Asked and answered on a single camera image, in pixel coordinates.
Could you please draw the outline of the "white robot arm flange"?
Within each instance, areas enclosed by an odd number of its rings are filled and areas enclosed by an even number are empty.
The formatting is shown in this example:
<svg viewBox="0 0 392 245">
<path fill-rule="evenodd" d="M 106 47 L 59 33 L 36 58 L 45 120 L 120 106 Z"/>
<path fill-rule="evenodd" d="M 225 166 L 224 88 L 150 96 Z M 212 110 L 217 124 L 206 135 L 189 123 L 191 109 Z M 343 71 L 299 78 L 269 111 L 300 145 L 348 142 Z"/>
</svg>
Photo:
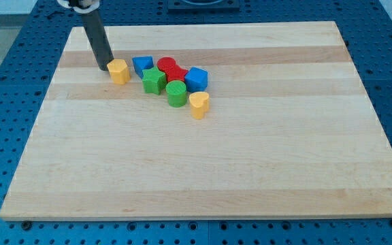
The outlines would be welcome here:
<svg viewBox="0 0 392 245">
<path fill-rule="evenodd" d="M 100 6 L 100 0 L 57 0 L 57 3 L 79 14 L 88 14 Z"/>
</svg>

